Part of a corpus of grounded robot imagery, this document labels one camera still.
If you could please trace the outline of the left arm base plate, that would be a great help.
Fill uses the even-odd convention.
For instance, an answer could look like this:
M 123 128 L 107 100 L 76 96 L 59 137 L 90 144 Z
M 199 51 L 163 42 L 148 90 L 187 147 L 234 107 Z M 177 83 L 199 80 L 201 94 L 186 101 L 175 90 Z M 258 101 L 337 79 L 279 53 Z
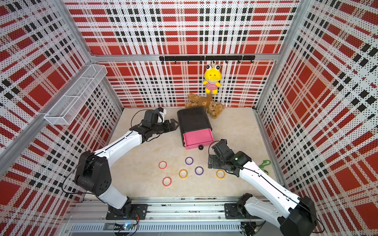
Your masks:
M 144 220 L 147 213 L 147 204 L 125 204 L 121 209 L 108 206 L 106 220 Z

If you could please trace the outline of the purple tape roll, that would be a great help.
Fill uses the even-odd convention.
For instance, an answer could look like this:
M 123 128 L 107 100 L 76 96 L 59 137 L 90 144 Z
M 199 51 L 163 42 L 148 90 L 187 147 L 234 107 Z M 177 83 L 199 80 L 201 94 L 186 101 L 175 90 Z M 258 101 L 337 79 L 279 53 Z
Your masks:
M 192 164 L 194 163 L 194 159 L 193 159 L 192 157 L 187 157 L 187 158 L 185 159 L 185 163 L 186 163 L 187 165 L 192 165 Z
M 195 174 L 196 175 L 201 176 L 201 175 L 203 175 L 203 173 L 204 173 L 204 169 L 201 166 L 197 166 L 195 168 Z

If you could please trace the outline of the pink drawer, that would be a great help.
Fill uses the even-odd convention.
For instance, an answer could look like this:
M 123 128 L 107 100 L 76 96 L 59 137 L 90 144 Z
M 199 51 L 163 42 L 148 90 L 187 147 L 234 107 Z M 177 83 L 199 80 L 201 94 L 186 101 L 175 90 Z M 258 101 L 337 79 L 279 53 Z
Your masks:
M 201 129 L 186 132 L 183 135 L 184 147 L 186 149 L 194 149 L 199 146 L 208 146 L 214 141 L 211 129 Z

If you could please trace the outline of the yellow tape roll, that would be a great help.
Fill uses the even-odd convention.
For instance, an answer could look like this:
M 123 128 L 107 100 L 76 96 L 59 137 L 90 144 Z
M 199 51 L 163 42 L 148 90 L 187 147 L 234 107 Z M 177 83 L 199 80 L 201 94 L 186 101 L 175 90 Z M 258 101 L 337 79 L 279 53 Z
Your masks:
M 188 171 L 186 169 L 182 169 L 182 170 L 179 171 L 179 177 L 181 179 L 185 179 L 185 178 L 187 178 L 187 176 L 188 176 Z
M 217 170 L 216 176 L 219 179 L 224 179 L 224 177 L 225 177 L 225 171 L 224 170 Z

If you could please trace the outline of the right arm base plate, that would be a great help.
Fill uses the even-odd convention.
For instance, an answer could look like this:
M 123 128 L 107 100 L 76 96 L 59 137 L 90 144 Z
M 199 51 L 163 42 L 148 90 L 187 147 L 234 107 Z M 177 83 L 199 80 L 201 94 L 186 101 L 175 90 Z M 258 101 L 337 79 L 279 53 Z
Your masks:
M 247 219 L 249 214 L 241 204 L 228 203 L 224 204 L 224 213 L 226 219 Z

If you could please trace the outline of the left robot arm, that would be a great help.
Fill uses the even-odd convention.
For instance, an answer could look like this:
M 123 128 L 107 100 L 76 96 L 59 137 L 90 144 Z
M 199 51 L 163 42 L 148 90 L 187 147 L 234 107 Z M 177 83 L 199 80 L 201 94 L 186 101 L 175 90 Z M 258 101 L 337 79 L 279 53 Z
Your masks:
M 144 119 L 139 124 L 132 125 L 121 138 L 94 152 L 82 153 L 75 172 L 74 183 L 77 186 L 117 210 L 123 209 L 129 198 L 112 184 L 110 167 L 153 135 L 169 133 L 179 127 L 175 119 L 164 119 L 166 110 L 161 107 L 145 109 L 144 112 Z

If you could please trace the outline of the black drawer cabinet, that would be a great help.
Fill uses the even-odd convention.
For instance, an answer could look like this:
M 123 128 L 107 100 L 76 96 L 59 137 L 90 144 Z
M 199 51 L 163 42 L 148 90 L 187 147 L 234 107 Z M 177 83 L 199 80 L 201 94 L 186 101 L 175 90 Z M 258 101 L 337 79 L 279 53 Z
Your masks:
M 204 107 L 193 107 L 182 109 L 177 112 L 182 144 L 186 147 L 184 134 L 186 132 L 198 131 L 201 129 L 212 130 Z

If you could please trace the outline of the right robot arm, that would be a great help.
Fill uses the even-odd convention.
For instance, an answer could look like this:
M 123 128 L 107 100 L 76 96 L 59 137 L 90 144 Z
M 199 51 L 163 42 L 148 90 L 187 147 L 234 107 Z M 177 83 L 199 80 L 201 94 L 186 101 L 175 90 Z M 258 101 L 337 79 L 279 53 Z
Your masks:
M 258 217 L 280 229 L 284 236 L 309 236 L 321 224 L 313 200 L 290 192 L 244 152 L 234 152 L 226 139 L 214 141 L 208 148 L 209 158 L 223 171 L 241 178 L 257 189 L 268 202 L 245 193 L 236 203 L 236 216 Z

